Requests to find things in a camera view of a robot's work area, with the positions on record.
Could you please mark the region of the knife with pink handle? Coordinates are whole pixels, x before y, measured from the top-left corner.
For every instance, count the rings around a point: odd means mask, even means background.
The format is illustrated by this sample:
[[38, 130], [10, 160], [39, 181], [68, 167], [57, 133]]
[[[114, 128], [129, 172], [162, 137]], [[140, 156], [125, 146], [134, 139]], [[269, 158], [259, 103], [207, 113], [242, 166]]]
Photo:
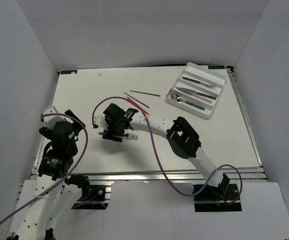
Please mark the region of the knife with pink handle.
[[200, 95], [198, 95], [196, 93], [186, 93], [186, 95], [195, 97], [197, 99], [200, 99], [200, 100], [205, 101], [205, 102], [210, 103], [210, 104], [212, 103], [212, 101], [209, 98], [200, 96]]

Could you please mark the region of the knife with dark handle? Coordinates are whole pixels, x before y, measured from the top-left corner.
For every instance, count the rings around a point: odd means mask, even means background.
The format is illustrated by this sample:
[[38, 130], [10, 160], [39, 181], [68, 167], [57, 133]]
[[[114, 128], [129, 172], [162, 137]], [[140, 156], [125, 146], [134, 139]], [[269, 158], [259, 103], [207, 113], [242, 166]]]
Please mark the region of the knife with dark handle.
[[183, 93], [185, 93], [185, 94], [188, 94], [188, 95], [197, 95], [197, 96], [205, 97], [205, 98], [212, 99], [212, 100], [216, 100], [217, 99], [214, 96], [211, 96], [211, 95], [208, 95], [208, 94], [205, 94], [205, 93], [201, 93], [201, 92], [197, 92], [197, 91], [189, 89], [189, 88], [176, 87], [176, 89], [181, 91], [181, 92], [183, 92]]

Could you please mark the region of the fork with dark handle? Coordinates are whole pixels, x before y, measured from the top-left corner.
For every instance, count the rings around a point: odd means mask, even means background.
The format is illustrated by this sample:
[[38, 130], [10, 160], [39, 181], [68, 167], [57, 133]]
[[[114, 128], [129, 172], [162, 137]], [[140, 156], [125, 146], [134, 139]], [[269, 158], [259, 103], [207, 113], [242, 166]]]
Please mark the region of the fork with dark handle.
[[186, 80], [186, 81], [189, 81], [189, 82], [192, 82], [192, 83], [195, 83], [195, 84], [198, 84], [198, 85], [202, 85], [206, 88], [209, 88], [209, 89], [214, 89], [216, 88], [217, 86], [216, 85], [213, 85], [213, 84], [207, 84], [205, 82], [202, 82], [202, 81], [199, 81], [199, 80], [195, 80], [195, 79], [192, 79], [192, 78], [188, 78], [188, 77], [182, 77], [183, 80]]

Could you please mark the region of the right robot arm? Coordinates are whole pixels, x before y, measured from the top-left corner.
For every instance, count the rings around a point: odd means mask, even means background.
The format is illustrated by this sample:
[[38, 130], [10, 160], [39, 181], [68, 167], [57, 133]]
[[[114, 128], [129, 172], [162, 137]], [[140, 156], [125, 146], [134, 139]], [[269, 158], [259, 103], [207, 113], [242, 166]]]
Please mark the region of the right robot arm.
[[160, 119], [134, 108], [123, 110], [111, 103], [102, 115], [93, 117], [93, 123], [103, 129], [103, 139], [114, 142], [121, 142], [126, 130], [147, 132], [151, 137], [157, 135], [166, 139], [172, 152], [188, 160], [205, 179], [205, 184], [192, 196], [208, 192], [220, 200], [228, 194], [230, 179], [208, 158], [200, 136], [185, 118]]

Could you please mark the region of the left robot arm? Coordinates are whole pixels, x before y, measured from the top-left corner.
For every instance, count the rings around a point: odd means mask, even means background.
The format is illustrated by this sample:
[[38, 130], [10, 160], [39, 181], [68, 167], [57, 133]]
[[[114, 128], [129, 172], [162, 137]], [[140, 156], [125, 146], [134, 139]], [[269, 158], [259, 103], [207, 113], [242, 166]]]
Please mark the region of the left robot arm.
[[49, 106], [39, 117], [44, 126], [39, 133], [49, 140], [38, 168], [34, 201], [19, 229], [10, 240], [54, 240], [56, 228], [77, 200], [90, 195], [88, 177], [73, 174], [77, 141], [85, 124], [70, 110], [58, 113]]

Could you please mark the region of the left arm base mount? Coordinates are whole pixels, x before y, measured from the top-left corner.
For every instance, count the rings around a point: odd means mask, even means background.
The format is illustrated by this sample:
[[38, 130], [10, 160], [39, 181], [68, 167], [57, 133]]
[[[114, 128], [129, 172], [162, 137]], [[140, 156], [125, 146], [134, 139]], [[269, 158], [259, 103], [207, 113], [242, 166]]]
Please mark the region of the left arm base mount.
[[105, 210], [107, 208], [105, 185], [92, 185], [89, 178], [83, 175], [72, 175], [65, 180], [65, 184], [74, 185], [78, 189], [79, 199], [72, 206], [73, 210]]

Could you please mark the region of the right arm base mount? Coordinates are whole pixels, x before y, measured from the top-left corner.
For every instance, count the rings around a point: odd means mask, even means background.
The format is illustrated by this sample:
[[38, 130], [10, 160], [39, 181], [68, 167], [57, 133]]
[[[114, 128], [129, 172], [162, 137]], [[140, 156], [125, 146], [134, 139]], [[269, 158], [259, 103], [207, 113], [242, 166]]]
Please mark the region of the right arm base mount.
[[196, 213], [241, 212], [242, 205], [237, 184], [230, 183], [224, 194], [207, 185], [194, 197], [194, 210]]

